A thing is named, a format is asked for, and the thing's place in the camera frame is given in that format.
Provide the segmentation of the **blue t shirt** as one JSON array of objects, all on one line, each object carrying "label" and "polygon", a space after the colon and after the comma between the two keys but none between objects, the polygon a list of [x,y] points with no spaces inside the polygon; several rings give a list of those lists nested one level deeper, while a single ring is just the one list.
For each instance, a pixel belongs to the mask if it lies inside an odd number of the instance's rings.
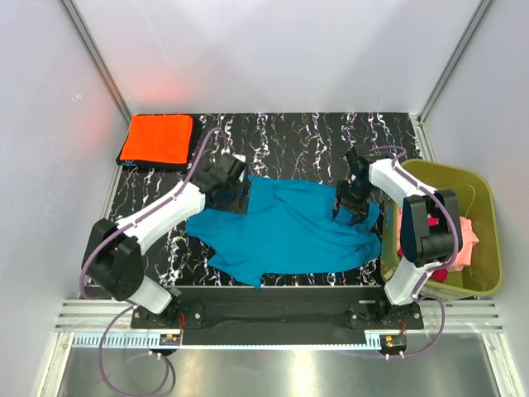
[{"label": "blue t shirt", "polygon": [[255,288],[267,274],[309,275],[356,269],[378,258],[381,241],[372,231],[380,211],[349,226],[344,209],[331,219],[333,187],[296,179],[250,177],[246,214],[206,209],[186,222],[189,236],[214,251],[209,265]]}]

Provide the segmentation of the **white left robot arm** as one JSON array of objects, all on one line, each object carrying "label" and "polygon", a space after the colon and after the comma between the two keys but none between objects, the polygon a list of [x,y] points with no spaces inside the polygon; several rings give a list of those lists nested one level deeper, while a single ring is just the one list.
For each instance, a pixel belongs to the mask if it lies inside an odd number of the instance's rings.
[{"label": "white left robot arm", "polygon": [[179,316],[179,298],[145,274],[143,256],[173,227],[205,209],[245,214],[251,181],[244,155],[222,154],[195,170],[167,194],[117,222],[106,218],[92,228],[82,264],[89,278],[117,301],[147,310],[162,328]]}]

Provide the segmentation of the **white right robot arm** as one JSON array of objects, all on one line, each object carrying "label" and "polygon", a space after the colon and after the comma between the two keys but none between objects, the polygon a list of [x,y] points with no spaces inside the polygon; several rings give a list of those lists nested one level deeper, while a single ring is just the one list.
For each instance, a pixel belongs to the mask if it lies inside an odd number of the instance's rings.
[{"label": "white right robot arm", "polygon": [[367,218],[369,196],[378,189],[402,210],[403,256],[374,304],[374,318],[386,328],[403,321],[431,274],[450,266],[462,247],[456,194],[431,187],[406,171],[398,160],[405,154],[399,146],[351,147],[346,153],[349,173],[336,186],[332,209],[334,218],[341,209],[348,211],[353,226]]}]

